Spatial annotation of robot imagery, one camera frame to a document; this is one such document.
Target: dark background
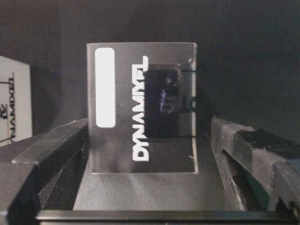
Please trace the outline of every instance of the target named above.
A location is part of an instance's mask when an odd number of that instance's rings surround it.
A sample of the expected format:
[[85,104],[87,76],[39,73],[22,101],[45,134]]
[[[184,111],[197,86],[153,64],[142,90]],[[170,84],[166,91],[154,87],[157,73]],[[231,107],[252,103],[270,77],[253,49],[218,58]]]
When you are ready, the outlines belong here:
[[0,0],[0,55],[31,65],[35,134],[87,116],[86,43],[149,41],[196,42],[197,94],[219,117],[300,142],[298,0]]

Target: dynamixel logo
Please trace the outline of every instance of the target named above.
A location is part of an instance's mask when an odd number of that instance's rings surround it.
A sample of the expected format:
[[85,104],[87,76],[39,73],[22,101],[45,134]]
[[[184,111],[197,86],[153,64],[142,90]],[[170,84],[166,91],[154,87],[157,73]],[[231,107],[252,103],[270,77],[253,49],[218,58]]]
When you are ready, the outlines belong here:
[[7,142],[11,141],[14,142],[15,138],[15,78],[14,73],[12,73],[12,76],[8,78],[8,81],[0,81],[0,89],[1,94],[4,96],[7,96],[7,101],[0,103],[0,123],[6,122],[6,131],[4,131],[4,134],[1,137],[1,142]]
[[133,64],[132,65],[132,83],[135,87],[132,89],[132,99],[138,103],[138,105],[132,108],[132,111],[137,113],[132,117],[134,122],[138,122],[138,124],[133,124],[132,128],[137,129],[132,134],[132,141],[135,145],[132,147],[132,159],[134,161],[149,161],[149,152],[145,149],[145,147],[149,146],[148,142],[143,142],[140,139],[147,139],[144,135],[145,131],[145,122],[144,122],[144,107],[145,107],[145,99],[144,99],[144,75],[143,73],[148,70],[149,67],[149,59],[147,56],[142,57],[142,64]]

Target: white rectangle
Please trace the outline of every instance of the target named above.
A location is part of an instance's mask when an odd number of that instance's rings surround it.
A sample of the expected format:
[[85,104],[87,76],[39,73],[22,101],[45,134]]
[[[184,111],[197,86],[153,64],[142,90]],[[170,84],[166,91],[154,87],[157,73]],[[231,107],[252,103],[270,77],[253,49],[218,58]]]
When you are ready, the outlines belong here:
[[0,56],[0,146],[32,136],[30,67]]
[[96,124],[101,128],[116,125],[114,50],[95,51]]

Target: carbon fiber surface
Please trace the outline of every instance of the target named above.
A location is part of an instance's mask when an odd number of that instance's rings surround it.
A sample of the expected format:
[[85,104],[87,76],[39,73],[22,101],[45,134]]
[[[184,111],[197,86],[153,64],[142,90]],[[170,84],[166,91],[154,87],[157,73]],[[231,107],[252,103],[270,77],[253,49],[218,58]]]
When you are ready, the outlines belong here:
[[230,210],[211,148],[198,139],[199,174],[91,174],[87,164],[74,210]]

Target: white box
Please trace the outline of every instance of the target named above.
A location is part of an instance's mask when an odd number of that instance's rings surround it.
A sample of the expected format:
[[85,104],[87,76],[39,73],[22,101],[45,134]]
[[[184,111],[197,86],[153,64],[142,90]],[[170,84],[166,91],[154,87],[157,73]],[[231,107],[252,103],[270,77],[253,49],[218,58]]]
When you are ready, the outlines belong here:
[[0,146],[31,136],[30,67],[0,56]]

